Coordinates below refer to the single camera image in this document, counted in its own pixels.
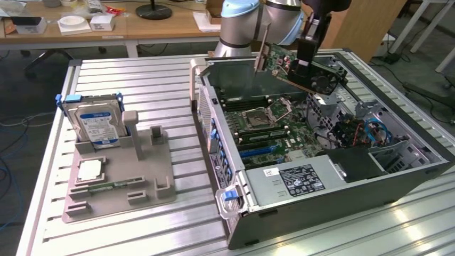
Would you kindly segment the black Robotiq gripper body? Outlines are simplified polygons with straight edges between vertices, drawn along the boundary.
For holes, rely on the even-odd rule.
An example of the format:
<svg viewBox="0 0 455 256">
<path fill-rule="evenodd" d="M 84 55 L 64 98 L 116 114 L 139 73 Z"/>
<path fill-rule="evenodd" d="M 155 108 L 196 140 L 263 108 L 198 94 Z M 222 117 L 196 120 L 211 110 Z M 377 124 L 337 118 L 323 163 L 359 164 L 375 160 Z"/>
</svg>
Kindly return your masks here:
<svg viewBox="0 0 455 256">
<path fill-rule="evenodd" d="M 302 0 L 314 12 L 342 12 L 350 8 L 351 0 Z"/>
</svg>

